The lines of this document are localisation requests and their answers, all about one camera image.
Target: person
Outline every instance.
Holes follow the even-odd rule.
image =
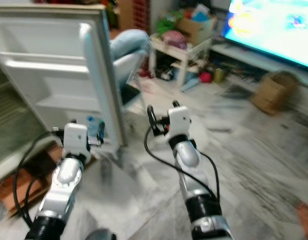
[[[150,39],[145,31],[129,29],[110,41],[115,78],[122,89],[139,69],[143,59],[150,52]]]
[[[300,222],[303,226],[303,229],[305,231],[305,235],[306,235],[307,240],[308,240],[308,205],[302,202],[297,207],[297,214],[298,214],[298,217],[300,219]]]

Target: cardboard box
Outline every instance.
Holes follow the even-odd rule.
[[[133,14],[133,1],[119,0],[118,24],[120,30],[134,29]]]
[[[196,46],[212,37],[217,18],[215,16],[209,17],[210,19],[205,22],[197,22],[184,17],[179,21],[176,28],[187,38],[189,43]]]
[[[269,115],[277,114],[297,89],[299,80],[287,71],[268,73],[263,76],[251,102]]]

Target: black wire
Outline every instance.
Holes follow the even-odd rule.
[[[41,178],[40,175],[37,176],[37,177],[35,177],[35,178],[33,178],[33,179],[30,181],[30,183],[29,183],[29,185],[28,185],[28,187],[27,187],[27,190],[26,190],[26,195],[25,195],[25,199],[24,199],[24,208],[23,208],[23,211],[24,211],[24,213],[29,217],[29,219],[31,219],[30,214],[29,214],[29,198],[30,198],[30,191],[31,191],[31,188],[32,188],[33,184],[34,184],[38,179],[40,179],[40,178]]]
[[[217,200],[217,201],[218,201],[218,199],[217,199],[217,197],[215,196],[215,194],[212,192],[212,190],[211,190],[205,183],[203,183],[202,181],[198,180],[196,177],[194,177],[193,175],[187,173],[186,171],[182,170],[181,168],[179,168],[179,167],[177,167],[177,166],[175,166],[175,165],[173,165],[173,164],[171,164],[171,163],[169,163],[169,162],[167,162],[167,161],[165,161],[165,160],[159,158],[158,156],[155,156],[155,155],[150,151],[150,149],[149,149],[149,147],[148,147],[148,136],[149,136],[149,133],[150,133],[151,130],[152,130],[152,127],[150,126],[150,127],[148,128],[146,134],[145,134],[145,137],[144,137],[144,147],[145,147],[146,152],[147,152],[151,157],[153,157],[154,159],[156,159],[157,161],[159,161],[159,162],[161,162],[161,163],[163,163],[163,164],[165,164],[165,165],[167,165],[167,166],[169,166],[169,167],[175,169],[176,171],[178,171],[178,172],[180,172],[180,173],[182,173],[182,174],[185,174],[186,176],[190,177],[191,179],[193,179],[194,181],[196,181],[197,183],[199,183],[200,185],[202,185],[202,186],[208,191],[208,193],[211,195],[211,197],[214,198],[214,200]]]
[[[218,170],[216,168],[216,165],[215,165],[214,161],[212,160],[212,158],[210,158],[208,155],[206,155],[205,153],[203,153],[201,151],[199,151],[199,153],[202,154],[203,156],[205,156],[213,166],[214,173],[215,173],[215,180],[216,180],[216,196],[217,196],[218,202],[220,202],[220,182],[219,182],[219,174],[218,174]]]
[[[30,152],[34,149],[34,147],[36,146],[37,142],[39,140],[41,140],[42,138],[46,137],[48,134],[50,134],[49,131],[46,131],[44,133],[42,133],[41,135],[39,135],[31,144],[30,148],[25,152],[24,156],[22,157],[22,159],[20,160],[17,169],[15,171],[15,175],[14,175],[14,179],[13,179],[13,197],[14,197],[14,203],[15,203],[15,207],[17,209],[17,211],[21,214],[22,218],[24,219],[24,221],[26,222],[26,224],[28,225],[28,227],[31,227],[32,225],[32,220],[30,218],[30,216],[28,215],[27,212],[22,211],[21,206],[19,204],[19,200],[18,200],[18,194],[17,194],[17,183],[18,183],[18,176],[19,176],[19,171],[22,168],[22,165],[24,163],[24,161],[26,160],[26,158],[28,157],[28,155],[30,154]]]

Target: clutter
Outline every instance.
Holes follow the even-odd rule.
[[[177,77],[177,82],[180,87],[186,83],[185,70],[188,68],[188,66],[191,63],[191,61],[189,60],[196,59],[197,57],[200,57],[200,55],[206,54],[206,50],[208,50],[211,45],[210,39],[206,39],[203,43],[201,43],[198,46],[194,46],[192,49],[182,50],[174,46],[166,45],[161,40],[161,38],[158,37],[158,34],[153,34],[152,36],[150,36],[150,40],[152,43],[152,48],[154,49],[153,51],[154,54],[150,55],[150,61],[149,61],[150,69],[159,68],[157,67],[157,65],[160,65],[162,64],[162,62],[165,62],[167,56],[173,56],[177,58],[181,62],[180,64],[181,74],[179,74]],[[165,54],[164,58],[160,58],[159,56],[157,56],[156,52],[164,53]]]
[[[178,22],[176,29],[186,37],[187,42],[196,46],[206,39],[211,38],[216,22],[217,20],[214,16],[210,16],[204,22],[198,22],[184,17]]]
[[[167,31],[175,30],[177,23],[184,17],[182,12],[174,11],[165,14],[157,23],[156,31],[162,36]]]
[[[173,79],[173,67],[172,63],[175,62],[175,58],[171,56],[162,56],[157,60],[155,67],[155,76],[165,81],[171,81]]]
[[[192,18],[192,10],[191,9],[186,9],[184,12],[184,17],[186,19],[191,19]]]
[[[174,46],[182,50],[186,50],[187,48],[186,39],[179,31],[167,31],[162,35],[162,39],[164,43],[170,46]]]
[[[173,69],[173,79],[174,80],[177,80],[178,77],[179,77],[179,72],[180,72],[180,69],[177,68],[177,67],[174,67]],[[191,71],[187,71],[186,72],[186,75],[185,75],[185,82],[187,83],[188,81],[190,81],[192,78],[194,78],[196,76],[196,74],[194,72],[191,72]]]
[[[277,114],[298,86],[298,78],[287,71],[263,76],[251,102],[269,115]]]
[[[184,93],[192,88],[194,88],[196,85],[200,83],[200,79],[198,77],[194,77],[190,79],[187,83],[185,83],[180,90]]]
[[[213,77],[209,72],[202,72],[198,78],[201,83],[211,83],[213,81]]]
[[[221,68],[216,68],[214,71],[214,78],[213,78],[213,82],[214,83],[220,83],[225,79],[226,76],[226,71],[221,69]]]
[[[196,22],[205,22],[209,20],[210,9],[203,4],[198,4],[191,14],[191,19]]]
[[[189,51],[191,51],[193,49],[193,44],[192,43],[188,42],[186,45],[187,45],[186,51],[189,52]]]

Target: tv screen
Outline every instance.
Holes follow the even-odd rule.
[[[308,0],[231,0],[222,36],[308,67]]]

